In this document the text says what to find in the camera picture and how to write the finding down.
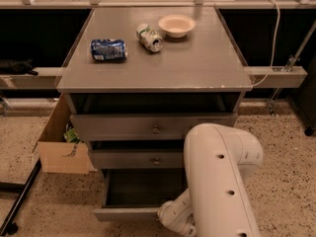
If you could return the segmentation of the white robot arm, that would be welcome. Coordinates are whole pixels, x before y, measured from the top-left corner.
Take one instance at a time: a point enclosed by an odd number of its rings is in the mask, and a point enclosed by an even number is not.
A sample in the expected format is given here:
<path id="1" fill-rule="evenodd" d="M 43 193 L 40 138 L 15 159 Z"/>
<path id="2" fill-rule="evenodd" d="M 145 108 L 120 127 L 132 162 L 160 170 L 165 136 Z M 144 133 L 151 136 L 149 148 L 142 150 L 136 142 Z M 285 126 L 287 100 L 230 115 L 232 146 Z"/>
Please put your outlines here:
<path id="1" fill-rule="evenodd" d="M 244 180 L 263 155 L 259 140 L 245 130 L 195 126 L 184 144 L 188 188 L 159 207 L 160 222 L 183 237 L 261 237 Z"/>

